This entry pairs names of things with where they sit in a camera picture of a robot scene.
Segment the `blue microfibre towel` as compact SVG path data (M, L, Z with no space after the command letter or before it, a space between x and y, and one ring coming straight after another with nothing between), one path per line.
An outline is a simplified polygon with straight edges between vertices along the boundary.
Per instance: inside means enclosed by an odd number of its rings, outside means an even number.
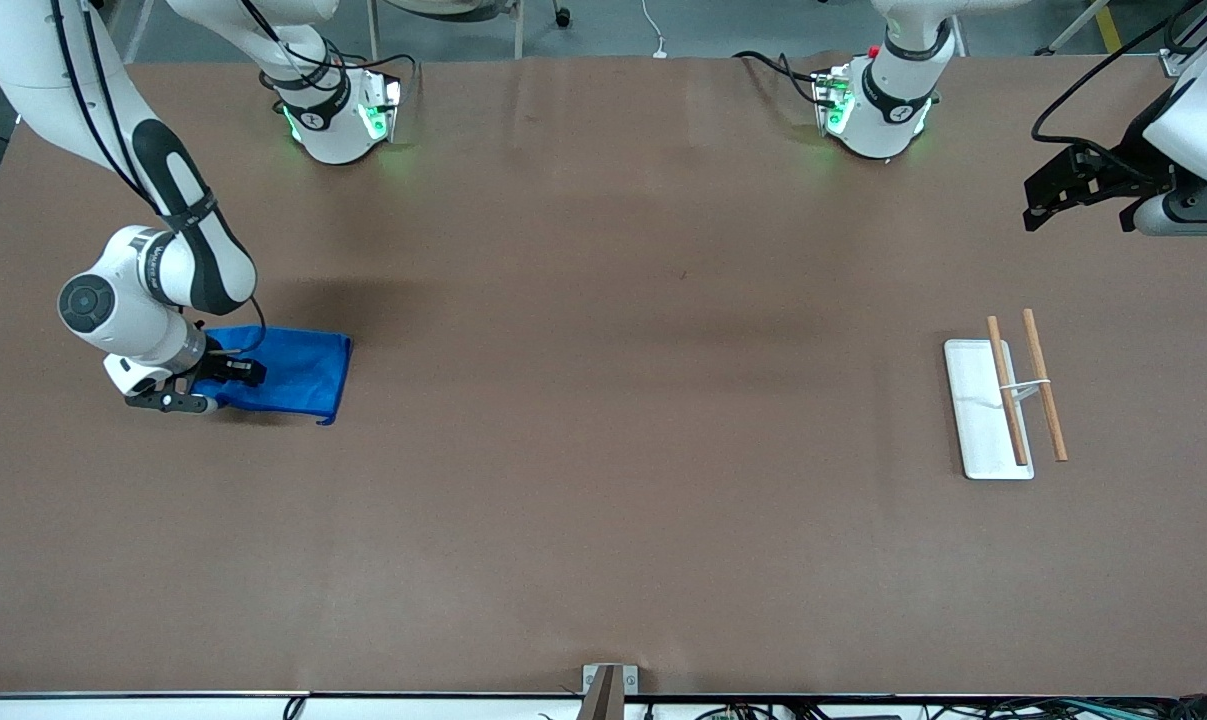
M317 425L334 423L352 356L350 336L280 324L266 330L255 324L212 328L206 336L237 357L260 361L266 381L257 387L200 382L193 388L197 396L241 411L309 415Z

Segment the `white towel rack wooden rods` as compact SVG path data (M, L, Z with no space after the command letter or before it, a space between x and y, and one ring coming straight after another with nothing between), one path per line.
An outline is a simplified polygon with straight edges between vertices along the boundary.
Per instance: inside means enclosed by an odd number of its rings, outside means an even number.
M1036 314L1022 310L1031 363L1028 377L1015 377L1010 346L995 315L986 338L952 338L941 345L961 469L969 480L1036 478L1024 402L1039 397L1048 441L1056 462L1069 459L1051 377L1048 377Z

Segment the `chair base with caster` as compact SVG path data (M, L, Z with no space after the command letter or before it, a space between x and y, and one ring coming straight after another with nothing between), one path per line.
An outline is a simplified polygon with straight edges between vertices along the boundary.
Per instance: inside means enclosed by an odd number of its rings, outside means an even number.
M371 49L428 62L519 60L540 33L575 24L581 0L358 0Z

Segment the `aluminium frame profile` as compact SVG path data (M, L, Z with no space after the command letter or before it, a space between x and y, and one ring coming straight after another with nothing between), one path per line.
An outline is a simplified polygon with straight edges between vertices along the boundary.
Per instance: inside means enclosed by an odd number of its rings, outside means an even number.
M1162 28L1159 59L1166 77L1179 78L1207 53L1207 0L1184 0Z

